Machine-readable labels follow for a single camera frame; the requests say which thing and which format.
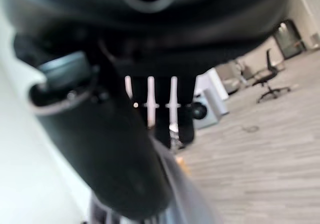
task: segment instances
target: black office chair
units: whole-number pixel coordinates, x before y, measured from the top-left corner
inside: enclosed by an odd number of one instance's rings
[[[281,91],[291,92],[291,88],[290,87],[272,89],[269,86],[268,81],[270,81],[271,79],[275,78],[279,73],[279,70],[275,66],[272,66],[270,52],[271,52],[271,48],[266,51],[267,69],[270,71],[270,74],[269,75],[265,75],[265,76],[261,77],[260,79],[256,79],[255,83],[252,85],[252,86],[256,86],[258,84],[261,84],[262,87],[264,87],[265,85],[268,87],[268,92],[264,93],[257,100],[258,104],[268,95],[272,95],[274,99],[277,99],[278,98],[278,94],[280,94]],[[262,71],[264,71],[264,70],[258,71],[254,76],[260,74]]]

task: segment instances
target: white appliance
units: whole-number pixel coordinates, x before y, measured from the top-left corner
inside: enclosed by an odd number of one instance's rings
[[[203,129],[218,124],[222,114],[209,89],[196,92],[192,104],[193,124],[196,129]]]

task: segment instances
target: wood-look floor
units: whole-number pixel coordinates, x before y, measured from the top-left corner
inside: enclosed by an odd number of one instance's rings
[[[226,224],[320,224],[320,52],[286,67],[270,85],[292,92],[261,104],[260,86],[237,93],[180,154]]]

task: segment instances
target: chair seat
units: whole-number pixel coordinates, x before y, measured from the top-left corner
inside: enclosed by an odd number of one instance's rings
[[[274,77],[276,77],[276,76],[277,76],[277,73],[271,73],[271,74],[269,74],[269,75],[266,75],[266,76],[260,78],[259,80],[255,81],[255,82],[253,83],[253,86],[256,86],[256,85],[258,85],[258,84],[266,83],[266,82],[268,82],[269,80],[271,80],[272,78],[274,78]]]

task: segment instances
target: gray fabric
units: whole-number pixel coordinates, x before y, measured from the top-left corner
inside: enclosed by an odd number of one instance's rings
[[[185,176],[175,157],[157,140],[154,147],[159,154],[174,193],[170,206],[159,216],[142,222],[143,224],[221,224],[218,215],[211,208]],[[89,224],[140,224],[118,216],[110,208],[102,205],[93,195]]]

